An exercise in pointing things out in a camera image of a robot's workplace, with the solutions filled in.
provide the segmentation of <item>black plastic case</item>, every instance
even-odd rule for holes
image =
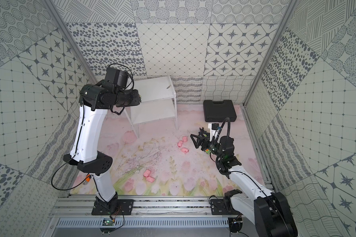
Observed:
[[[203,102],[204,120],[206,122],[223,122],[226,117],[234,122],[237,118],[235,108],[231,100]]]

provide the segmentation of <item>ventilation grille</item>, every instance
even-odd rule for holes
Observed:
[[[103,220],[109,218],[61,218],[57,227],[65,228],[92,228],[103,227]],[[106,228],[116,228],[123,224],[123,219],[117,218],[113,226]],[[130,217],[125,218],[122,228],[159,227],[159,228],[190,228],[190,227],[228,227],[228,218],[219,217]]]

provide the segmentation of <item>white wooden stand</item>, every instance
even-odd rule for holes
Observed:
[[[124,112],[137,138],[138,125],[147,122],[173,118],[178,129],[177,100],[170,76],[135,81],[134,88],[141,96],[141,103],[126,107]]]

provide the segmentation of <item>white shelf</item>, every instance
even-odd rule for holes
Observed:
[[[175,106],[171,99],[148,102],[143,101],[140,105],[132,106],[130,108],[131,121],[133,124],[141,124],[176,116]]]
[[[175,97],[174,87],[168,76],[135,81],[134,88],[141,95],[142,103]]]

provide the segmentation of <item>pink foam piece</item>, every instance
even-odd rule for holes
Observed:
[[[181,152],[183,152],[183,153],[186,154],[187,152],[189,152],[189,149],[187,149],[187,148],[184,147],[184,148],[181,149]]]
[[[156,180],[156,179],[149,176],[149,177],[146,178],[146,180],[147,180],[148,182],[153,183],[154,180]]]
[[[149,176],[150,176],[150,173],[151,173],[151,171],[147,169],[147,170],[144,172],[144,177],[149,177]]]

